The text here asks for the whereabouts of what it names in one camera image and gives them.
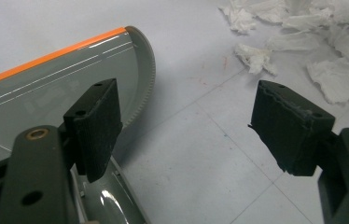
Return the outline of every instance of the orange edge strip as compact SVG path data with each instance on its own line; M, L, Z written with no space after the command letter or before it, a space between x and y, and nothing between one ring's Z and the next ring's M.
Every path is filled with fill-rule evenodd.
M0 73L0 80L5 79L7 77L12 77L14 75L17 75L19 72L27 70L27 69L29 69L31 67L37 66L37 65L39 65L41 63L45 63L45 62L47 62L49 60L58 58L58 57L60 57L60 56L62 56L64 54L69 53L71 51L74 51L76 49L84 48L84 47L86 47L86 46L88 46L90 44L96 43L96 42L98 42L100 40L106 39L106 38L114 36L114 35L119 35L119 34L124 33L124 32L126 32L125 28L119 27L119 28L117 28L115 30L109 31L109 32L101 34L101 35L97 35L97 36L95 36L93 38L81 41L81 42L79 42L79 43L77 43L75 45L69 46L67 48L57 50L55 52L52 52L51 54L45 55L45 56L43 56L41 58L32 60L32 61L30 61L28 63L24 63L24 64L22 64L20 66L17 66L17 67L14 67L12 69L9 69L6 72Z

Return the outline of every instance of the white surface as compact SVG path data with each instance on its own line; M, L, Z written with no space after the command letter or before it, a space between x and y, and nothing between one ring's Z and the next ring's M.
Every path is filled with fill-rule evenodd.
M258 22L249 35L232 33L217 9L227 3L0 1L0 72L134 25L154 49L157 82L116 154L152 223L322 223L316 177L281 175L246 125L258 80L265 78L336 116L335 133L349 127L349 104L327 104L305 69L338 55L330 47L274 52L278 77L249 75L233 46L263 48L281 27ZM283 207L271 210L270 204Z

